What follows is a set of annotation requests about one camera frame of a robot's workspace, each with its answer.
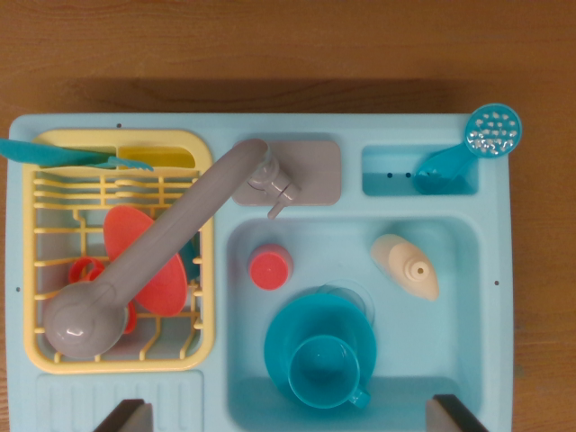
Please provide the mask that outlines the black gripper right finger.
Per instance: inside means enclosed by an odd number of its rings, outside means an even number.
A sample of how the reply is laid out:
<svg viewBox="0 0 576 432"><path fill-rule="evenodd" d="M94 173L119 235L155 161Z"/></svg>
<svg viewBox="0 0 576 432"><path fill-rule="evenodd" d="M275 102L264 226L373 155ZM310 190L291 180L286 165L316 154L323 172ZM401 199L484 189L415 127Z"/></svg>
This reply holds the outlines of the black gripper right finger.
<svg viewBox="0 0 576 432"><path fill-rule="evenodd" d="M426 402L427 432L488 432L454 394L437 394Z"/></svg>

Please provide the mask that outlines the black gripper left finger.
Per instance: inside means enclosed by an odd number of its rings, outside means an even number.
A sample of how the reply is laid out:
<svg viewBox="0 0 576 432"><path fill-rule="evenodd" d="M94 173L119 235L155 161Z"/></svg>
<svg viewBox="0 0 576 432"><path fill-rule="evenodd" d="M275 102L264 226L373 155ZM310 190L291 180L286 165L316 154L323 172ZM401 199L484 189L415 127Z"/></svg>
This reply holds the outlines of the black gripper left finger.
<svg viewBox="0 0 576 432"><path fill-rule="evenodd" d="M122 400L94 432L152 432L153 408L142 399Z"/></svg>

